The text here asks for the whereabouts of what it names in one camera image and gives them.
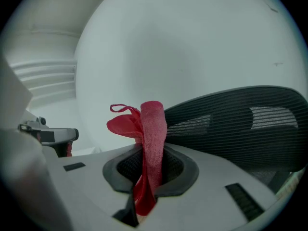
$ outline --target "red towel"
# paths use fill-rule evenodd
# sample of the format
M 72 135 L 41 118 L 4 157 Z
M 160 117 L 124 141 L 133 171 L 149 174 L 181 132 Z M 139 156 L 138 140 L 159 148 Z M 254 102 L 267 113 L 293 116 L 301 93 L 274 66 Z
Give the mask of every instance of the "red towel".
M 119 111 L 113 107 L 124 106 Z M 107 122 L 108 129 L 122 136 L 134 138 L 143 144 L 142 175 L 134 186 L 136 213 L 146 216 L 155 205 L 154 191 L 162 180 L 162 159 L 167 123 L 163 105 L 157 101 L 145 102 L 138 109 L 124 104 L 110 106 L 112 112 L 129 109 L 131 115 L 120 115 Z

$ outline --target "red cloth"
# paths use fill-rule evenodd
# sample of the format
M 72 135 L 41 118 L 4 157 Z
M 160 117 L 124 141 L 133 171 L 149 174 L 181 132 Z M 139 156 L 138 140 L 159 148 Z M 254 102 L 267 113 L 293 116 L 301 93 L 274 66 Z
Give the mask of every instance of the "red cloth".
M 113 107 L 124 108 L 115 111 Z M 124 104 L 110 106 L 112 112 L 130 110 L 131 115 L 120 115 L 107 122 L 108 129 L 122 136 L 134 138 L 143 144 L 142 175 L 134 186 L 136 213 L 146 216 L 155 205 L 154 191 L 162 180 L 162 159 L 167 123 L 164 107 L 160 102 L 150 101 L 141 105 L 141 112 Z

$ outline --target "black mesh chair backrest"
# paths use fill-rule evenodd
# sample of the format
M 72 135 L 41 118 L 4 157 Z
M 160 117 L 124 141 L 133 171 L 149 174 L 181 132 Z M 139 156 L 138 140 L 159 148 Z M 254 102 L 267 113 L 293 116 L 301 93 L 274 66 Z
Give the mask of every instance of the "black mesh chair backrest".
M 308 103 L 292 89 L 227 90 L 171 107 L 165 116 L 166 142 L 224 157 L 263 181 L 308 162 Z

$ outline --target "chair backrest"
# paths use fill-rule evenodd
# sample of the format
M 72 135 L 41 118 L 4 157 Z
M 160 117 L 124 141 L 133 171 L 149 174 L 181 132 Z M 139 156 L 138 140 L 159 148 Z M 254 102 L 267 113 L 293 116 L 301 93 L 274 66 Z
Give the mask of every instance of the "chair backrest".
M 271 181 L 308 162 L 308 103 L 295 90 L 227 90 L 165 110 L 166 142 L 224 157 Z

